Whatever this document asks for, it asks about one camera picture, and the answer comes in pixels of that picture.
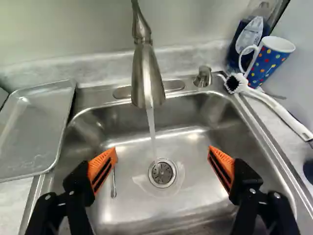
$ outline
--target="running water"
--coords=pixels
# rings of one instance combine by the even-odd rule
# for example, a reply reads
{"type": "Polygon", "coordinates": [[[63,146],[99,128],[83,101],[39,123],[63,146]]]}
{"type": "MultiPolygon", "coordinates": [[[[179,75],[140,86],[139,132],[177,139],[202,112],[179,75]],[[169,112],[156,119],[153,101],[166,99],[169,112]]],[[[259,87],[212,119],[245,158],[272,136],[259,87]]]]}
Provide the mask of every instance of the running water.
{"type": "Polygon", "coordinates": [[[156,147],[156,130],[155,130],[155,116],[154,116],[154,108],[146,109],[148,124],[151,136],[151,145],[152,145],[152,154],[153,158],[157,158],[157,147],[156,147]]]}

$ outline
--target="mug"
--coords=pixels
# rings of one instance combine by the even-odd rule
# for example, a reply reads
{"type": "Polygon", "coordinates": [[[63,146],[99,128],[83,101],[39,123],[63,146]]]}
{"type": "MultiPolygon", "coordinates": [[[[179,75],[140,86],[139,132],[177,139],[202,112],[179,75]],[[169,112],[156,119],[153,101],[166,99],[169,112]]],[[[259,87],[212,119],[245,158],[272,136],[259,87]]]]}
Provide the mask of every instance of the mug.
{"type": "Polygon", "coordinates": [[[248,79],[252,88],[261,86],[263,82],[288,58],[295,50],[295,45],[286,39],[266,36],[259,46],[251,45],[240,52],[239,69],[248,79]],[[254,50],[252,61],[247,71],[241,66],[241,57],[247,50],[254,50]]]}

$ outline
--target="sink drain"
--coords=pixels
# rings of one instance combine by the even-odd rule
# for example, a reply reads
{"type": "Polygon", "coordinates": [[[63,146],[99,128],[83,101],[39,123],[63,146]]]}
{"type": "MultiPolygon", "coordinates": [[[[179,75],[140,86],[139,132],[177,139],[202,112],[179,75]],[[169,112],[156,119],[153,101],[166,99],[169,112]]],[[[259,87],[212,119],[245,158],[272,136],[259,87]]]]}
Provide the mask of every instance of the sink drain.
{"type": "Polygon", "coordinates": [[[168,159],[159,159],[153,162],[149,167],[149,179],[151,183],[158,188],[167,188],[175,180],[176,167],[168,159]]]}

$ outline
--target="blue bottle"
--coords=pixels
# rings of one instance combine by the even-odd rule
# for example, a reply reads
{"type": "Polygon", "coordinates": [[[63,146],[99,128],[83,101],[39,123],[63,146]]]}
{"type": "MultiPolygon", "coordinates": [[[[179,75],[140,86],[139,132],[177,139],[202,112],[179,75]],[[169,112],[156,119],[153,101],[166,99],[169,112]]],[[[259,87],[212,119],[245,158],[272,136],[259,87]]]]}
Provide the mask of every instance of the blue bottle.
{"type": "MultiPolygon", "coordinates": [[[[238,70],[238,59],[240,52],[252,44],[258,45],[261,39],[269,35],[270,26],[268,19],[273,13],[273,10],[277,6],[280,0],[251,0],[248,5],[248,12],[254,6],[254,10],[247,17],[242,19],[237,27],[236,33],[231,41],[228,54],[226,57],[227,63],[234,70],[238,70]]],[[[248,50],[242,56],[242,66],[244,70],[248,68],[248,65],[253,57],[253,50],[248,50]]]]}

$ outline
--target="dish brush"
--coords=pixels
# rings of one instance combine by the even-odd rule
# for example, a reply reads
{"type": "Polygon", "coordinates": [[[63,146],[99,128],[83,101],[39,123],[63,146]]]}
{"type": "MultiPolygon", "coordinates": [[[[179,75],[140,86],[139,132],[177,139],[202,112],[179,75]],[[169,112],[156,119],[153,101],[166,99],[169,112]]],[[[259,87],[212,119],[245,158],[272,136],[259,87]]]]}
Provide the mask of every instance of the dish brush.
{"type": "Polygon", "coordinates": [[[280,103],[267,94],[249,87],[248,80],[242,73],[231,73],[225,81],[224,86],[230,94],[244,92],[266,103],[304,141],[313,139],[312,132],[295,119],[280,103]]]}

